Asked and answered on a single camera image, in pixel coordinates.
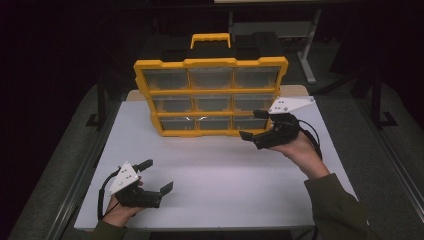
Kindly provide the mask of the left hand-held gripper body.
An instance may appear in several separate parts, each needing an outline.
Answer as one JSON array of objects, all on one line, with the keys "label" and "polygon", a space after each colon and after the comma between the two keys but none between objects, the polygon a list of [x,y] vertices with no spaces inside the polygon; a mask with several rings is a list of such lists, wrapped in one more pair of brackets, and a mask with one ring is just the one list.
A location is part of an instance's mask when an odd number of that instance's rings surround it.
[{"label": "left hand-held gripper body", "polygon": [[145,191],[139,186],[141,177],[135,171],[134,165],[125,162],[115,174],[115,179],[109,187],[107,194],[115,195],[122,206],[158,208],[162,200],[160,192]]}]

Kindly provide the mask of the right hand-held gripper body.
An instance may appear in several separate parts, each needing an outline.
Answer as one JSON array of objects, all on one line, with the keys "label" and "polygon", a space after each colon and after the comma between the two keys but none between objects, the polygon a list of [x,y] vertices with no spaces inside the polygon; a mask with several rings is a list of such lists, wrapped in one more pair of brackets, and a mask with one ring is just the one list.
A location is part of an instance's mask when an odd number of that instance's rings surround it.
[{"label": "right hand-held gripper body", "polygon": [[253,143],[258,149],[271,148],[288,144],[303,132],[309,140],[316,144],[316,138],[300,125],[301,120],[294,114],[294,110],[304,108],[314,103],[313,97],[278,97],[271,107],[266,110],[272,127],[266,132],[254,135]]}]

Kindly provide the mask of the clear plastic drawer bin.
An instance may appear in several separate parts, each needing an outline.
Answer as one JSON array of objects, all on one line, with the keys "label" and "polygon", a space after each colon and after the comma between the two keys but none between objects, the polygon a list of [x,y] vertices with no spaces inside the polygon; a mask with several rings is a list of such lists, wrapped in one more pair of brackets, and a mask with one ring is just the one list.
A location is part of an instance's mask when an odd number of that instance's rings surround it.
[{"label": "clear plastic drawer bin", "polygon": [[191,68],[188,73],[194,89],[222,89],[229,88],[231,85],[231,68]]}]

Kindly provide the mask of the yellow organizer case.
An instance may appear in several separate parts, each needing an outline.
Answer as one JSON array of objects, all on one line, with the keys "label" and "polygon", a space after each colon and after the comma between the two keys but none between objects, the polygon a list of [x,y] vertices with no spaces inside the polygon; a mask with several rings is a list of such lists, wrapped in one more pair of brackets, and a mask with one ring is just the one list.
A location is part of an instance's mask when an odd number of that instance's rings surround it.
[{"label": "yellow organizer case", "polygon": [[135,61],[134,71],[138,89],[149,106],[152,125],[160,135],[164,137],[237,136],[240,131],[262,133],[270,126],[270,121],[260,119],[267,122],[263,129],[163,131],[158,123],[158,114],[154,109],[144,72],[152,69],[266,66],[279,68],[275,100],[280,95],[280,84],[287,72],[288,60],[282,53],[278,38],[270,32],[238,36],[236,39],[232,39],[228,33],[195,34],[190,39],[152,36],[146,41],[140,58]]}]

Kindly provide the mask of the person's right hand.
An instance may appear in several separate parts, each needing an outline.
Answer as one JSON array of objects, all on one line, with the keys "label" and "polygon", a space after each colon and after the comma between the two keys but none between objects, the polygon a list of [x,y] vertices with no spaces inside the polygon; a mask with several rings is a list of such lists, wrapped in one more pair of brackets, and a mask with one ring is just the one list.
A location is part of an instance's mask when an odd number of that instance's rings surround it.
[{"label": "person's right hand", "polygon": [[330,174],[328,168],[316,153],[312,142],[302,132],[290,143],[271,147],[271,150],[290,159],[309,180]]}]

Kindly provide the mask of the person's left hand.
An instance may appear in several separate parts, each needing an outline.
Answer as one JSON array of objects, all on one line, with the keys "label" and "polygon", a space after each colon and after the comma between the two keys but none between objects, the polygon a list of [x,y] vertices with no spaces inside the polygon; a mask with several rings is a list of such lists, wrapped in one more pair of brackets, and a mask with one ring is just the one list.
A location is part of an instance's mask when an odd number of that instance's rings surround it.
[{"label": "person's left hand", "polygon": [[115,227],[125,227],[129,220],[141,211],[141,207],[122,206],[115,195],[112,195],[102,221]]}]

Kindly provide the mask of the black metal stand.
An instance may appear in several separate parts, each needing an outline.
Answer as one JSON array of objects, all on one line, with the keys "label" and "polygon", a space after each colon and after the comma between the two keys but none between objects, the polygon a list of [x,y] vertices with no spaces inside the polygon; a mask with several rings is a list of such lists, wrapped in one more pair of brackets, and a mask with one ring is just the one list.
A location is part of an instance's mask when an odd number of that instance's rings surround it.
[{"label": "black metal stand", "polygon": [[97,79],[97,112],[91,114],[86,125],[88,127],[101,128],[106,120],[106,91],[104,86],[103,77]]},{"label": "black metal stand", "polygon": [[364,99],[371,93],[370,120],[378,130],[386,126],[397,126],[390,112],[381,111],[382,80],[377,70],[364,70],[360,73],[351,94],[356,99]]}]

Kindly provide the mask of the grey metal desk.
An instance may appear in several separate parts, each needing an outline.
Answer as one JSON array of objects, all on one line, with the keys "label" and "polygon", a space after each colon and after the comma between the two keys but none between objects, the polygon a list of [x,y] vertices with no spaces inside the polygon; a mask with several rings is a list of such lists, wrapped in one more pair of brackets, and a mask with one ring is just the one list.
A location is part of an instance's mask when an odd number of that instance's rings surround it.
[{"label": "grey metal desk", "polygon": [[229,13],[228,30],[235,38],[237,35],[248,35],[255,32],[274,32],[279,39],[301,38],[303,48],[297,52],[297,58],[307,82],[317,83],[308,62],[308,54],[314,40],[322,10],[317,9],[314,16],[308,21],[280,21],[280,22],[237,22],[234,12]]}]

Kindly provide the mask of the set of clear drawers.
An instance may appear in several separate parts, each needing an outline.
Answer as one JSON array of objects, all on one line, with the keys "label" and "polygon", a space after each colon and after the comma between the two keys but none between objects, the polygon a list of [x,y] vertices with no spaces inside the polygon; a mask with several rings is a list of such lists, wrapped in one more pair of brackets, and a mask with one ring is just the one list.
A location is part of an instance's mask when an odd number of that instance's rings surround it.
[{"label": "set of clear drawers", "polygon": [[234,67],[229,88],[194,89],[188,69],[144,72],[158,123],[163,131],[263,129],[265,120],[252,116],[274,101],[279,68]]}]

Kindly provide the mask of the grey metal rail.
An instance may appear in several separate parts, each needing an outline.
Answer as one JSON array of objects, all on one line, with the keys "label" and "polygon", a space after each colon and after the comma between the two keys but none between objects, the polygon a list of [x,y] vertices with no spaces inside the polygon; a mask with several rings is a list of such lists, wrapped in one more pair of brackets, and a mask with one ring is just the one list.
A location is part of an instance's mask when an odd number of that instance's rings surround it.
[{"label": "grey metal rail", "polygon": [[67,229],[73,229],[71,222],[84,201],[120,105],[118,101],[106,102],[106,120],[101,128],[86,125],[90,115],[97,112],[97,100],[81,104],[77,109],[58,145],[58,153],[53,155],[51,180],[58,190],[64,191],[64,196],[59,201],[46,240],[62,240]]},{"label": "grey metal rail", "polygon": [[424,195],[418,189],[417,185],[411,178],[407,169],[405,168],[400,155],[396,152],[393,144],[389,141],[387,135],[384,132],[385,127],[397,127],[397,122],[391,116],[389,112],[384,112],[384,120],[381,121],[379,118],[376,120],[372,119],[371,111],[368,109],[367,104],[364,100],[355,101],[361,115],[365,118],[367,124],[371,127],[373,134],[378,139],[379,143],[383,147],[386,155],[388,156],[397,177],[400,179],[401,186],[409,198],[412,206],[414,207],[417,215],[424,223]]}]

